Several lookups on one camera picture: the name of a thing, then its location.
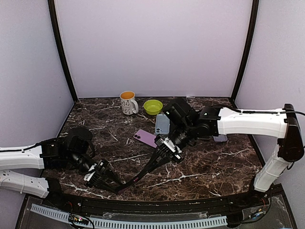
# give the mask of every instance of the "marble table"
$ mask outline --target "marble table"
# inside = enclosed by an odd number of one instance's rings
[[[80,99],[71,111],[60,136],[69,128],[83,126],[92,131],[95,160],[105,158],[123,182],[135,176],[149,160],[153,148],[133,135],[143,129],[154,133],[155,116],[142,108],[150,98],[137,98],[138,114],[124,115],[119,98]],[[173,98],[156,98],[166,105]],[[188,98],[195,109],[215,104],[230,105],[227,98]],[[62,190],[83,197],[173,201],[212,198],[246,192],[261,163],[247,135],[228,135],[225,143],[213,139],[197,141],[183,149],[185,160],[169,163],[148,174],[121,195],[84,185],[83,176],[67,169],[45,169],[43,177],[58,178]]]

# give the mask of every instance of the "green bowl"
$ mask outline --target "green bowl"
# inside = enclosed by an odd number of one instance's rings
[[[157,115],[161,112],[163,104],[159,100],[148,100],[144,103],[144,109],[149,115]]]

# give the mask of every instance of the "white wall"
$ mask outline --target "white wall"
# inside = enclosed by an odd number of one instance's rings
[[[55,137],[72,105],[47,0],[0,1],[0,146]],[[1,229],[15,228],[23,198],[0,190]]]
[[[231,96],[251,0],[60,0],[77,95]]]
[[[305,112],[305,1],[260,1],[253,44],[237,97],[239,108],[268,109],[292,103]],[[305,139],[305,117],[298,116]],[[265,159],[275,139],[257,136]],[[299,228],[305,226],[305,160],[279,179]]]

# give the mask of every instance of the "white mug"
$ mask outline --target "white mug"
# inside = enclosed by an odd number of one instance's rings
[[[120,94],[121,105],[124,114],[132,115],[139,112],[139,106],[134,97],[135,93],[130,91],[122,92]]]

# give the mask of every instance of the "smartphone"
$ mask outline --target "smartphone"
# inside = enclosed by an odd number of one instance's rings
[[[140,142],[143,142],[153,148],[157,147],[156,143],[154,142],[156,135],[148,133],[145,130],[141,130],[141,129],[138,130],[138,132],[133,135],[133,138],[135,138],[135,139],[139,140]]]
[[[213,136],[213,139],[214,139],[215,142],[226,142],[226,141],[228,141],[227,135]]]
[[[156,127],[154,130],[156,135],[168,135],[170,132],[170,120],[165,114],[158,114]]]

